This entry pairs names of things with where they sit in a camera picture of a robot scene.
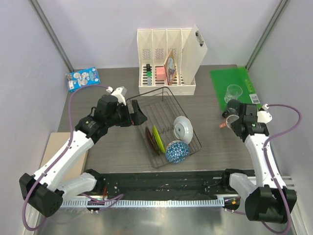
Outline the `grey mug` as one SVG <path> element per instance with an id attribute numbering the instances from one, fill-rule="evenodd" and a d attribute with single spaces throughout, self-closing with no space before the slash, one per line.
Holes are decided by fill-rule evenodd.
<path id="1" fill-rule="evenodd" d="M 238 115 L 241 103 L 241 101 L 236 99 L 228 101 L 226 108 L 222 113 L 222 117 L 227 118 L 229 115 Z"/>

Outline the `small bottles in organizer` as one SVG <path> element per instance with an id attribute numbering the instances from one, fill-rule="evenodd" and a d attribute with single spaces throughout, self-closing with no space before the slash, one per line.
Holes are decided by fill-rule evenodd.
<path id="1" fill-rule="evenodd" d="M 146 64 L 146 72 L 147 72 L 147 85 L 152 85 L 152 69 L 150 64 Z"/>

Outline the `yellow-green plate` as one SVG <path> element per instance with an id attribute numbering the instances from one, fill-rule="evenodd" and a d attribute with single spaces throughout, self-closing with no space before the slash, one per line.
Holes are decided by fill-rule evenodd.
<path id="1" fill-rule="evenodd" d="M 166 150 L 165 150 L 165 147 L 164 147 L 164 144 L 163 144 L 163 141 L 160 137 L 160 134 L 157 130 L 157 127 L 155 125 L 153 125 L 152 127 L 152 131 L 153 131 L 153 135 L 154 135 L 154 138 L 156 140 L 156 143 L 157 143 L 157 146 L 159 148 L 159 150 L 162 152 L 162 153 L 165 153 Z"/>

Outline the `dark red plate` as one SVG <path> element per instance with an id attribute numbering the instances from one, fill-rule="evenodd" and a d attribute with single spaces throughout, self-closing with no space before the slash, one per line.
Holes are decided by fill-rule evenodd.
<path id="1" fill-rule="evenodd" d="M 147 126 L 145 127 L 145 136 L 151 149 L 155 152 L 156 155 L 159 156 L 158 148 L 156 147 L 153 136 Z"/>

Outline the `green plastic folder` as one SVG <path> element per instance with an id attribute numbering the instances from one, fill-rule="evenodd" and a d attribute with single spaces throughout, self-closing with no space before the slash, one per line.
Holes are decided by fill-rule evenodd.
<path id="1" fill-rule="evenodd" d="M 239 97 L 241 102 L 256 104 L 258 108 L 262 107 L 245 67 L 211 70 L 210 76 L 222 111 L 226 109 L 224 97 L 229 85 L 238 85 L 242 88 L 243 93 Z"/>

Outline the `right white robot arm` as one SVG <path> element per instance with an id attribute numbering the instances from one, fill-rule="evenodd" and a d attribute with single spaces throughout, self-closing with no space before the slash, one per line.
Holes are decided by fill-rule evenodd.
<path id="1" fill-rule="evenodd" d="M 231 100 L 222 116 L 228 127 L 247 148 L 256 182 L 239 169 L 226 169 L 222 174 L 221 188 L 226 193 L 236 191 L 245 202 L 245 214 L 250 221 L 288 223 L 297 201 L 295 190 L 288 189 L 279 173 L 271 150 L 267 124 L 272 121 L 268 104 L 258 108 L 256 104 Z"/>

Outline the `white clipboard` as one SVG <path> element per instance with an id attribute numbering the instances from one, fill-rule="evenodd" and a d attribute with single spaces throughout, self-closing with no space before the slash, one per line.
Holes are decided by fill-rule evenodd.
<path id="1" fill-rule="evenodd" d="M 182 30 L 180 74 L 185 85 L 191 85 L 208 51 L 203 36 L 196 25 Z"/>

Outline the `blue picture box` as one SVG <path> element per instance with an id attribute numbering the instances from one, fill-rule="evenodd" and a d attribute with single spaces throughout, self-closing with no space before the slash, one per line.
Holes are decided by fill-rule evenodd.
<path id="1" fill-rule="evenodd" d="M 101 83 L 96 67 L 67 73 L 66 81 L 69 92 L 74 92 L 84 86 Z"/>

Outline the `blue patterned bowl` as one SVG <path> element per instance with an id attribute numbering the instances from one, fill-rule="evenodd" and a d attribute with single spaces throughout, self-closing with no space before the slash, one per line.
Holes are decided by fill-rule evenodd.
<path id="1" fill-rule="evenodd" d="M 165 157 L 170 163 L 180 163 L 189 155 L 189 145 L 183 141 L 172 141 L 166 147 Z"/>

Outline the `white plate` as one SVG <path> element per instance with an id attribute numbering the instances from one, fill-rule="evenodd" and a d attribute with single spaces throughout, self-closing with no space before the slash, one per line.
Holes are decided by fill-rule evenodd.
<path id="1" fill-rule="evenodd" d="M 175 137 L 189 144 L 193 138 L 193 126 L 190 120 L 185 116 L 176 117 L 173 124 Z"/>

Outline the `pink mug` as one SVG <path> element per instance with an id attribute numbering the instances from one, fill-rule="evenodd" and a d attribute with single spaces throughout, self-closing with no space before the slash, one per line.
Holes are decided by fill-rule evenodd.
<path id="1" fill-rule="evenodd" d="M 219 128 L 224 128 L 224 127 L 227 127 L 229 129 L 231 129 L 231 124 L 233 122 L 235 122 L 236 120 L 239 119 L 239 116 L 238 115 L 229 115 L 225 121 L 219 125 Z"/>

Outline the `white file organizer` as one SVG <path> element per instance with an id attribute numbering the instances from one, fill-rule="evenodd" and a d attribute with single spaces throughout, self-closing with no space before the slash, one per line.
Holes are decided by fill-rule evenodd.
<path id="1" fill-rule="evenodd" d="M 154 95 L 167 86 L 173 95 L 194 95 L 196 83 L 187 85 L 181 72 L 181 57 L 191 28 L 139 29 L 139 93 Z"/>

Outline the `pink box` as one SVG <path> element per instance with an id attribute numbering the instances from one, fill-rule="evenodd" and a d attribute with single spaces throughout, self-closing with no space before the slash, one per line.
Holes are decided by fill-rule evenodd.
<path id="1" fill-rule="evenodd" d="M 156 81 L 164 81 L 166 78 L 167 76 L 164 66 L 156 67 Z"/>

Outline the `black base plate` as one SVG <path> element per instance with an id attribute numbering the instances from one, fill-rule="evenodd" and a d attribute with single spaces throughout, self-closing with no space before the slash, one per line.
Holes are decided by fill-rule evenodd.
<path id="1" fill-rule="evenodd" d="M 123 194 L 124 200 L 211 200 L 218 195 L 236 194 L 228 186 L 226 171 L 176 171 L 141 173 L 102 173 L 95 189 L 86 191 L 90 196 L 112 199 Z"/>

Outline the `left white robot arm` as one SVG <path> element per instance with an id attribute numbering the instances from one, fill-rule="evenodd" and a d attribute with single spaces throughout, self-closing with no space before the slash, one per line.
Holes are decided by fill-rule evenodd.
<path id="1" fill-rule="evenodd" d="M 43 216 L 50 217 L 65 200 L 85 192 L 100 195 L 104 183 L 100 173 L 95 170 L 87 170 L 79 177 L 66 182 L 61 180 L 81 155 L 107 134 L 110 127 L 129 127 L 147 121 L 137 100 L 132 101 L 132 107 L 133 113 L 130 113 L 128 106 L 118 102 L 117 97 L 102 96 L 91 113 L 75 126 L 62 148 L 33 175 L 25 173 L 20 178 L 24 201 Z"/>

